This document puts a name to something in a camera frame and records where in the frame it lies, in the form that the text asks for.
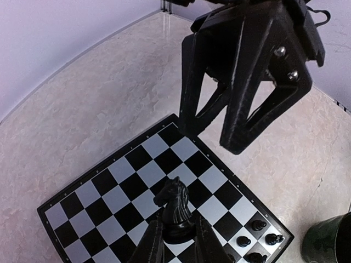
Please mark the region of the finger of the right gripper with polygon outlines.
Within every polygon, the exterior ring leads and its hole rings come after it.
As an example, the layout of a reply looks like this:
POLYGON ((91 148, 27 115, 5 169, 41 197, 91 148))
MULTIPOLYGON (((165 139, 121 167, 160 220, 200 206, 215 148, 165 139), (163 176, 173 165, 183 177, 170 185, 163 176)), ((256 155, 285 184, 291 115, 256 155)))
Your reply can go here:
POLYGON ((178 127, 185 136, 202 133, 227 109, 222 134, 242 134, 236 99, 241 96, 234 87, 237 59, 244 26, 236 18, 199 18, 192 33, 182 41, 182 93, 178 127))

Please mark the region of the right aluminium corner post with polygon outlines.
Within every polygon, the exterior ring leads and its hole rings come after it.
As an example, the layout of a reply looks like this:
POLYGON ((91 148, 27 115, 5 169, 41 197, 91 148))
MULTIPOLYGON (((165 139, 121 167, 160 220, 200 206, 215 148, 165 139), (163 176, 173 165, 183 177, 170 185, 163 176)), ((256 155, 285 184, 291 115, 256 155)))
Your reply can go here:
POLYGON ((160 9, 164 13, 172 14, 173 4, 167 0, 160 0, 160 9))

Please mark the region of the black chess pawn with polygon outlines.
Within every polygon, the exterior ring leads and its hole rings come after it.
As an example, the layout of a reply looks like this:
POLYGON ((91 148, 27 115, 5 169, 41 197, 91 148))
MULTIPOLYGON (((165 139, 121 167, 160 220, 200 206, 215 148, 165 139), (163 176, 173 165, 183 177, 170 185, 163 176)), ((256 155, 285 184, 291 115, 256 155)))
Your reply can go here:
POLYGON ((262 221, 262 220, 254 220, 252 221, 252 229, 254 231, 261 231, 263 230, 266 226, 267 226, 267 223, 265 221, 262 221))

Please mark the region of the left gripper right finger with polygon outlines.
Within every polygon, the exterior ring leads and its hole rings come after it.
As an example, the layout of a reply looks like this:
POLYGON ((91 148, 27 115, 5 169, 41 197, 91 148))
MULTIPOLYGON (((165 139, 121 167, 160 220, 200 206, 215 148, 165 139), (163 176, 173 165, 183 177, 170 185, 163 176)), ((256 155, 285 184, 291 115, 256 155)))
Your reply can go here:
POLYGON ((223 249, 210 223, 199 216, 196 219, 195 262, 225 263, 233 259, 223 249))

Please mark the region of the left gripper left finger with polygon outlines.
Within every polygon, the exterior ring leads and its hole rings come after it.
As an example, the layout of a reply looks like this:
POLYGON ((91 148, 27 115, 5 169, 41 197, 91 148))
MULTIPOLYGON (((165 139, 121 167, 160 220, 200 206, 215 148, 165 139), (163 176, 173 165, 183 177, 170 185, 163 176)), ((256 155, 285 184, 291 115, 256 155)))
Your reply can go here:
POLYGON ((165 261, 163 223, 160 219, 149 223, 128 263, 162 263, 165 261))

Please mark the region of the dark green mug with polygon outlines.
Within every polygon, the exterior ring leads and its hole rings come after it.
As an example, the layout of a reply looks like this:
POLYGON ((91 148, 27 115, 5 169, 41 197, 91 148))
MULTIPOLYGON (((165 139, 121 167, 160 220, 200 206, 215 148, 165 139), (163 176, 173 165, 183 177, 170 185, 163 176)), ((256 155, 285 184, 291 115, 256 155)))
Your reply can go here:
POLYGON ((305 262, 350 262, 350 213, 310 227, 301 246, 305 262))

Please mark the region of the black chess knight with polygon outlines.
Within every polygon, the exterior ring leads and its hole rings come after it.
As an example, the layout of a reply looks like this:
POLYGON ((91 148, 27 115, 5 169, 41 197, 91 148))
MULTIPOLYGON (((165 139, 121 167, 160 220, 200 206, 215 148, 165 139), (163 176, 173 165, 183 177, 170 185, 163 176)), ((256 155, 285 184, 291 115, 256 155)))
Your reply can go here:
POLYGON ((196 236, 192 213, 188 207, 189 191, 179 176, 166 181, 154 197, 154 203, 163 208, 163 239, 168 244, 182 244, 196 236))

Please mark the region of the black chess piece corner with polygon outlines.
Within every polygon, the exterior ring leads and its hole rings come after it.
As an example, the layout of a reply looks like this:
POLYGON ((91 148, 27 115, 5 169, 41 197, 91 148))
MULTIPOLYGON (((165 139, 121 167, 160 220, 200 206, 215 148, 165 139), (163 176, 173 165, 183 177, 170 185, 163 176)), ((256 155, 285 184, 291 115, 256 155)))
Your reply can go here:
POLYGON ((265 242, 267 245, 275 245, 284 241, 283 235, 277 235, 274 233, 267 234, 265 237, 265 242))

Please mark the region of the black grey chess board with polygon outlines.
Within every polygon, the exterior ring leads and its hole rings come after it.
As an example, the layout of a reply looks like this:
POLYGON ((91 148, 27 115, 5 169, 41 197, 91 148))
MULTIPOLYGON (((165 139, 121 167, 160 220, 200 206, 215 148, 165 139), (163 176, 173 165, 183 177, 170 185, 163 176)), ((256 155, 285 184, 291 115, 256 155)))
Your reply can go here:
POLYGON ((278 258, 293 234, 200 140, 170 115, 42 204, 37 212, 63 262, 127 262, 163 208, 154 198, 180 178, 193 217, 206 219, 236 262, 278 258))

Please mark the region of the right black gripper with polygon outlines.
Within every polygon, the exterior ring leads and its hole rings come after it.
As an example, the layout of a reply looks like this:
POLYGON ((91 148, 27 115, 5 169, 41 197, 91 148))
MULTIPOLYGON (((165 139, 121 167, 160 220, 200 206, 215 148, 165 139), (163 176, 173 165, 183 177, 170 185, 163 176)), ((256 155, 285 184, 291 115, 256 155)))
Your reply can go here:
POLYGON ((205 72, 220 82, 229 82, 232 51, 226 51, 229 40, 236 40, 237 23, 244 21, 237 59, 234 87, 241 96, 236 99, 244 122, 242 134, 224 136, 220 145, 238 155, 273 121, 304 97, 312 87, 305 65, 316 61, 322 67, 325 49, 306 1, 221 1, 222 7, 195 19, 191 31, 214 37, 214 51, 205 72), (269 19, 258 19, 262 14, 269 19), (275 85, 272 93, 251 110, 258 87, 270 73, 275 85))

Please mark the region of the black chess piece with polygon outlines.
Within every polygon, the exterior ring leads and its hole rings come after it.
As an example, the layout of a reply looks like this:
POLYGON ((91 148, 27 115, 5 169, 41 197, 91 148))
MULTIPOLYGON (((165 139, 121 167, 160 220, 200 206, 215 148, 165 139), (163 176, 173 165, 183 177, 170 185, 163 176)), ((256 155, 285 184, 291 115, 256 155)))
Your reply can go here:
POLYGON ((247 247, 251 244, 251 240, 246 236, 239 236, 236 239, 236 243, 239 247, 247 247))

